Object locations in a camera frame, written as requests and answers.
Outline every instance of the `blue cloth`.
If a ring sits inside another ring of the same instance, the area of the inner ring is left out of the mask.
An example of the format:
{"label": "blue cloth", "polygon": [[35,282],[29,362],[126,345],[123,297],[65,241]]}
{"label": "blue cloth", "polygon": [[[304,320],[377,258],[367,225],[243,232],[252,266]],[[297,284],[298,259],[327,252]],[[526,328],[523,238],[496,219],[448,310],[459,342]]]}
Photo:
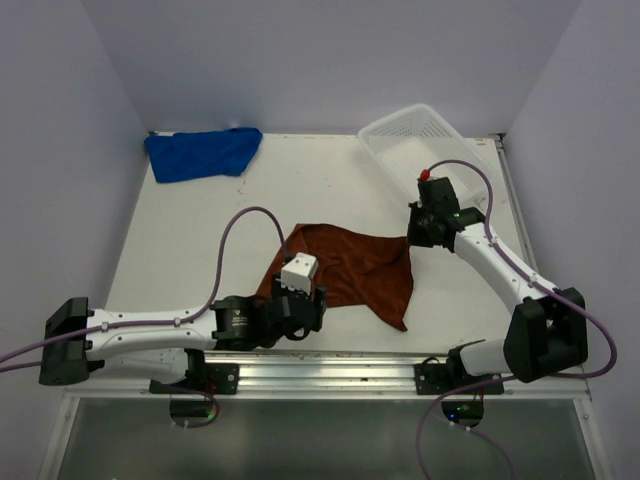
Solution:
{"label": "blue cloth", "polygon": [[262,132],[234,128],[221,132],[151,135],[144,141],[158,183],[213,175],[239,176],[258,151]]}

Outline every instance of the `wall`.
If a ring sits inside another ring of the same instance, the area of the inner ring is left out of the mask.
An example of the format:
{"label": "wall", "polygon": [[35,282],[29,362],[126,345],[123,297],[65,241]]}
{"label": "wall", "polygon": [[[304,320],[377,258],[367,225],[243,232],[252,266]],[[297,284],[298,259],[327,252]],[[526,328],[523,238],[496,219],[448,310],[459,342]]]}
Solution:
{"label": "wall", "polygon": [[[584,0],[507,135],[543,274],[574,285],[620,350],[590,382],[617,478],[640,470],[640,3]],[[591,332],[590,367],[608,349]]]}
{"label": "wall", "polygon": [[[68,297],[105,301],[145,133],[77,0],[3,0],[0,64],[5,353],[42,339]],[[37,373],[0,376],[0,478],[32,479],[40,468],[61,392],[37,385]]]}
{"label": "wall", "polygon": [[579,0],[83,0],[148,130],[511,125]]}

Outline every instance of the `brown towel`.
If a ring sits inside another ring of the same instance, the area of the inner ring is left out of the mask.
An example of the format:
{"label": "brown towel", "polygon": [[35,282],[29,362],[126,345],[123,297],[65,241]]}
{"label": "brown towel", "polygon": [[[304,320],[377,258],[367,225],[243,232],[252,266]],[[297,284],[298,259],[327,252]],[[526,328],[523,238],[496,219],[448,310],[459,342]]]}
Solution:
{"label": "brown towel", "polygon": [[[327,287],[329,308],[368,305],[383,322],[407,331],[402,318],[411,299],[413,277],[406,237],[371,237],[334,225],[298,224],[287,238],[287,248],[318,259],[314,283]],[[271,275],[280,271],[282,262],[279,251],[258,295],[269,296]]]}

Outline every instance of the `tabletop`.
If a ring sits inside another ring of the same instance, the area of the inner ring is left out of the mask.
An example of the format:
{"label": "tabletop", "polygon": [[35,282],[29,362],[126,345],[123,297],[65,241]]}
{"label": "tabletop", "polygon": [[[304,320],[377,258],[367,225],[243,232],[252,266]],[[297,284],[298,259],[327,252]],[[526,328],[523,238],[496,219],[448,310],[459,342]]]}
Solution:
{"label": "tabletop", "polygon": [[[492,224],[516,254],[518,231],[495,143],[468,139],[494,170]],[[213,287],[218,243],[240,209],[260,205],[285,236],[297,223],[329,223],[368,235],[406,235],[409,209],[392,193],[354,136],[265,135],[240,177],[158,184],[148,168],[106,308],[162,311],[192,308]],[[251,295],[279,247],[270,220],[250,213],[225,249],[218,298]],[[504,337],[511,318],[469,265],[442,248],[411,249],[414,291],[407,332],[383,323],[366,306],[332,308],[321,332],[279,349],[442,353],[479,339]]]}

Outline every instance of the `plastic laundry basket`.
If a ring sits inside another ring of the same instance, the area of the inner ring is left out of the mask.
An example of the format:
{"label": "plastic laundry basket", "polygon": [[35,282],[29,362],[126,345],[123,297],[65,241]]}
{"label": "plastic laundry basket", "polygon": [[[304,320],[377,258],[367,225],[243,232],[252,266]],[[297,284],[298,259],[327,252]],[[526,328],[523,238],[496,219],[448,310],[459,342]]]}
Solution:
{"label": "plastic laundry basket", "polygon": [[[360,130],[358,138],[388,175],[396,196],[405,205],[418,198],[420,172],[439,160],[466,160],[490,180],[493,178],[476,148],[427,105],[413,105],[377,120]],[[461,205],[486,206],[486,186],[470,168],[443,165],[433,175],[450,178]]]}

